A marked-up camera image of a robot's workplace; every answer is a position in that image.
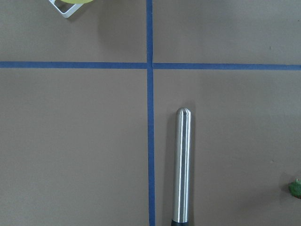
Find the white cup rack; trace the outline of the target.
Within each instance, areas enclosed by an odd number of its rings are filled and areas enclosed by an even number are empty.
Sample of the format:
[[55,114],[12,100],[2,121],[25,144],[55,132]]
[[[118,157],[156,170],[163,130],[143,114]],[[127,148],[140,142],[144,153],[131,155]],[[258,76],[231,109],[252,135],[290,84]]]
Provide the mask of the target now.
[[73,4],[73,3],[64,2],[62,0],[49,0],[49,3],[64,18],[69,18],[78,9],[80,9],[83,6],[83,4]]

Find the yellow cup on rack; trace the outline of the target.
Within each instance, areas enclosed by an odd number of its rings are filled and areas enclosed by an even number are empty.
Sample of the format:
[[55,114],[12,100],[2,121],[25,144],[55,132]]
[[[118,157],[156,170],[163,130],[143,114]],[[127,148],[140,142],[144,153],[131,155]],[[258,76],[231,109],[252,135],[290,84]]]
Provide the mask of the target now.
[[93,0],[61,0],[61,1],[69,4],[86,4],[92,2]]

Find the steel muddler black tip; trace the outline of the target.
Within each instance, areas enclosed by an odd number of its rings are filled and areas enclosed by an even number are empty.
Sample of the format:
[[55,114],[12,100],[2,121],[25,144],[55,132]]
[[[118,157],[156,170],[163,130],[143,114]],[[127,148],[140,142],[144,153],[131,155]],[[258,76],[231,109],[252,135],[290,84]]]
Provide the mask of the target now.
[[191,111],[176,112],[172,226],[189,224]]

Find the red strawberry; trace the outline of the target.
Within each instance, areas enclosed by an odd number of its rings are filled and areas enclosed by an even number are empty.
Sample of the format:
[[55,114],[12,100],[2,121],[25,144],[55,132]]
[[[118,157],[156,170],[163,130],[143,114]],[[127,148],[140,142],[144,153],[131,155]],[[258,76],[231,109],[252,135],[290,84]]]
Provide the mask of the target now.
[[293,197],[301,198],[301,180],[295,179],[288,186],[289,192]]

